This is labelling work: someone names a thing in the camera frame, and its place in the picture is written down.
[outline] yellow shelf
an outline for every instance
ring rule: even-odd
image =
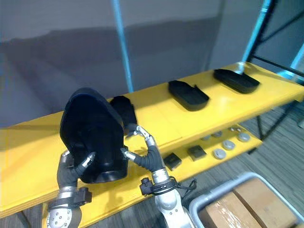
[[[167,83],[126,97],[134,104],[138,123],[155,137],[162,152],[168,152],[304,96],[303,86],[256,65],[246,64],[245,72],[261,83],[255,92],[246,95],[215,80],[212,71],[181,79],[196,84],[210,97],[207,106],[196,112],[177,103],[169,94]],[[66,149],[59,136],[61,116],[62,112],[51,114],[1,130],[5,151],[0,153],[0,218],[57,195],[57,164]],[[137,153],[146,150],[140,137],[125,144]]]
[[[240,142],[237,139],[237,132],[231,132],[230,130],[225,129],[223,130],[223,135],[219,138],[211,137],[207,141],[197,140],[171,151],[181,158],[182,163],[175,170],[169,171],[169,175],[174,176],[177,181],[184,181],[187,178],[210,169],[211,167],[214,167],[262,144],[262,141],[248,132],[245,128],[242,129],[244,132],[250,134],[251,139],[249,142]],[[222,148],[221,142],[223,140],[231,140],[235,143],[236,147],[231,151],[226,151],[227,156],[225,159],[218,160],[213,157],[212,152],[216,148]],[[197,161],[193,161],[187,153],[187,149],[195,145],[200,145],[207,153],[204,158]],[[171,152],[162,153],[162,155],[165,157]],[[147,170],[135,165],[132,162],[129,162],[129,165],[128,176],[125,179],[109,183],[87,185],[89,190],[92,192],[93,198],[91,203],[81,207],[82,219],[79,225],[80,228],[92,225],[101,219],[104,219],[145,199],[145,197],[141,195],[139,185],[141,184],[142,178],[149,177],[151,179],[151,175]],[[45,204],[43,210],[42,227],[46,227],[47,214]]]

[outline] table leg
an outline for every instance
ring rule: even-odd
[[[265,139],[267,139],[270,136],[270,134],[277,128],[277,126],[286,118],[286,116],[290,113],[290,111],[292,111],[292,109],[296,106],[297,103],[298,103],[297,101],[293,101],[285,109],[284,113],[278,118],[278,120],[270,127],[270,129],[266,132],[266,134],[263,134],[261,117],[257,116],[256,120],[257,120],[260,140],[264,141]],[[248,151],[248,154],[252,154],[255,150],[256,150],[256,148]]]
[[[22,223],[23,227],[25,227],[25,228],[31,228],[29,220],[25,216],[25,214],[23,213],[23,211],[17,212],[16,215],[19,218],[20,222]]]

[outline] gray carpet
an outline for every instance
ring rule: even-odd
[[[262,115],[263,127],[267,129],[283,112],[284,107]],[[252,155],[246,153],[205,171],[195,178],[197,189],[185,200],[184,205],[195,197],[238,176],[245,171],[256,172],[266,178],[302,215],[304,215],[304,129],[297,126],[304,118],[304,104],[299,104],[264,141],[263,145]],[[256,120],[242,123],[244,127],[257,135]],[[188,185],[192,179],[184,182]],[[32,226],[41,226],[41,207],[36,206],[25,211]],[[0,220],[0,227],[22,227],[16,215]],[[164,227],[160,212],[150,198],[138,203],[109,218],[90,226],[91,228],[158,228]]]

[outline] lower shelf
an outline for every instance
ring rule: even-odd
[[[240,142],[237,139],[238,132],[232,132],[225,129],[222,131],[223,134],[219,138],[210,137],[210,139],[206,141],[197,140],[171,151],[174,152],[182,162],[175,170],[169,171],[169,175],[174,176],[177,181],[184,181],[187,178],[210,169],[262,144],[262,141],[248,132],[245,128],[239,125],[238,127],[250,135],[251,139],[248,142]],[[212,152],[216,148],[222,148],[221,143],[224,140],[231,140],[236,146],[233,150],[226,151],[227,155],[224,159],[218,160],[213,156]],[[197,161],[193,161],[187,153],[187,149],[195,145],[200,145],[207,153],[204,158]],[[164,153],[162,156],[165,157],[171,152]],[[81,207],[82,220],[79,227],[82,228],[92,225],[99,220],[144,200],[145,197],[141,195],[141,191],[139,189],[141,179],[144,177],[151,178],[151,174],[144,168],[129,162],[128,176],[126,178],[108,183],[86,185],[86,187],[88,187],[92,192],[93,198],[91,203]],[[47,204],[45,203],[43,207],[42,227],[46,227],[46,218],[48,215],[46,205]]]

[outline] cardboard box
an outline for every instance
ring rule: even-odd
[[[205,207],[199,218],[206,228],[261,228],[233,192]]]
[[[289,228],[297,221],[291,210],[258,178],[234,189],[262,228]]]

